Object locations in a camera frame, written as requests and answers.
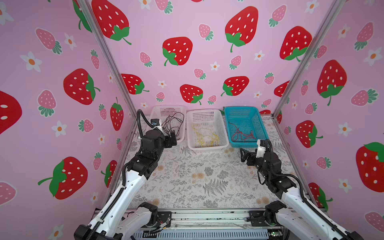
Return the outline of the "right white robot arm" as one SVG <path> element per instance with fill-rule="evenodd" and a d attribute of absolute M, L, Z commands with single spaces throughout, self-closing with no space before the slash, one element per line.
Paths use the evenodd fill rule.
<path fill-rule="evenodd" d="M 263 215 L 249 217 L 251 223 L 281 225 L 301 240 L 361 240 L 357 232 L 349 232 L 323 213 L 305 196 L 298 177 L 283 174 L 282 162 L 274 153 L 272 142 L 259 140 L 254 152 L 240 149 L 241 161 L 257 168 L 259 181 L 278 197 L 265 206 Z"/>

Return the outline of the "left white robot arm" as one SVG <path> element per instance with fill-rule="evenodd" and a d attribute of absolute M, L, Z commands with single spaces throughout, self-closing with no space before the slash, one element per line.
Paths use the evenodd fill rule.
<path fill-rule="evenodd" d="M 122 181 L 106 205 L 88 225 L 80 225 L 76 240 L 133 240 L 143 226 L 158 222 L 157 206 L 144 202 L 124 218 L 136 193 L 148 181 L 164 149 L 177 145 L 176 134 L 165 135 L 159 119 L 148 120 L 142 110 L 137 111 L 141 145 L 135 156 L 122 168 Z"/>

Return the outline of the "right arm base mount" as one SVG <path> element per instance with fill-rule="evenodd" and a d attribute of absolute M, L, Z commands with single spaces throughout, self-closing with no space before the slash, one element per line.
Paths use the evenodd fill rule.
<path fill-rule="evenodd" d="M 246 218 L 246 222 L 250 222 L 253 227 L 282 227 L 278 215 L 291 213 L 289 209 L 249 211 L 250 216 Z"/>

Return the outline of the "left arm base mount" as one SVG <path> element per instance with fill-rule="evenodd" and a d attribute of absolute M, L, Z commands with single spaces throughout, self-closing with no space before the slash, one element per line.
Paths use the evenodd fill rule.
<path fill-rule="evenodd" d="M 162 224 L 166 224 L 165 227 L 169 228 L 172 222 L 172 212 L 160 211 L 153 221 L 149 224 L 144 225 L 143 228 L 156 229 Z"/>

